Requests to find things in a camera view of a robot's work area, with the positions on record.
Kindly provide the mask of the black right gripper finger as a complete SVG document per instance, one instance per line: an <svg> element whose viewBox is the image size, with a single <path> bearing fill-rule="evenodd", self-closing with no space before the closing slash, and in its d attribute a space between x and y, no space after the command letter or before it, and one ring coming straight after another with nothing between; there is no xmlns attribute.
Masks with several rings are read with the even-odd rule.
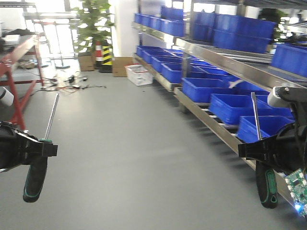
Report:
<svg viewBox="0 0 307 230"><path fill-rule="evenodd" d="M256 160L277 168L278 163L274 157L276 139L277 135L274 135L253 143L239 144L238 155L240 158Z"/></svg>

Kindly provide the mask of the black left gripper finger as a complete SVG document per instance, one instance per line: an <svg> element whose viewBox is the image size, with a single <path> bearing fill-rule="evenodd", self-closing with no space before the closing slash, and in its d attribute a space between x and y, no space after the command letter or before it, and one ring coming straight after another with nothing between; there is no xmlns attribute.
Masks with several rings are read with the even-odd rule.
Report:
<svg viewBox="0 0 307 230"><path fill-rule="evenodd" d="M14 165L30 165L47 157L57 156L58 145L51 140L36 139L36 137L15 131Z"/></svg>

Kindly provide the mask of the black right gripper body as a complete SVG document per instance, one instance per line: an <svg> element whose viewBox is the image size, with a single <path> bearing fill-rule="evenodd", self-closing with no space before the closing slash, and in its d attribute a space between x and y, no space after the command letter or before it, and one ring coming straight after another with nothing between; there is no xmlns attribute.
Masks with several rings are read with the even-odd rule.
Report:
<svg viewBox="0 0 307 230"><path fill-rule="evenodd" d="M290 174L298 169L307 172L307 127L298 135L295 123L285 125L276 138L279 171Z"/></svg>

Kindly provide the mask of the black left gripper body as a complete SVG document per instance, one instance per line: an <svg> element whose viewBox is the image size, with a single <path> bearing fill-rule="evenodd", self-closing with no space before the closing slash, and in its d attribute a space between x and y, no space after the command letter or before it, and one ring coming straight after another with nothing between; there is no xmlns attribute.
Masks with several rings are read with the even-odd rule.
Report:
<svg viewBox="0 0 307 230"><path fill-rule="evenodd" d="M26 165L25 139L12 123L0 122L0 171L6 172L19 165Z"/></svg>

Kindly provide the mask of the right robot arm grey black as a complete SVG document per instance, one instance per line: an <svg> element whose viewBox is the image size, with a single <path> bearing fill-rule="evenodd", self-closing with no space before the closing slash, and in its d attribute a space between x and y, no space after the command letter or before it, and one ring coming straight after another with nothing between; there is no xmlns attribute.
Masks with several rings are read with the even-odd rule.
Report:
<svg viewBox="0 0 307 230"><path fill-rule="evenodd" d="M268 96L272 107L288 107L295 119L274 136L254 143L238 145L241 158L257 160L273 169L290 174L297 169L307 171L307 90L276 86Z"/></svg>

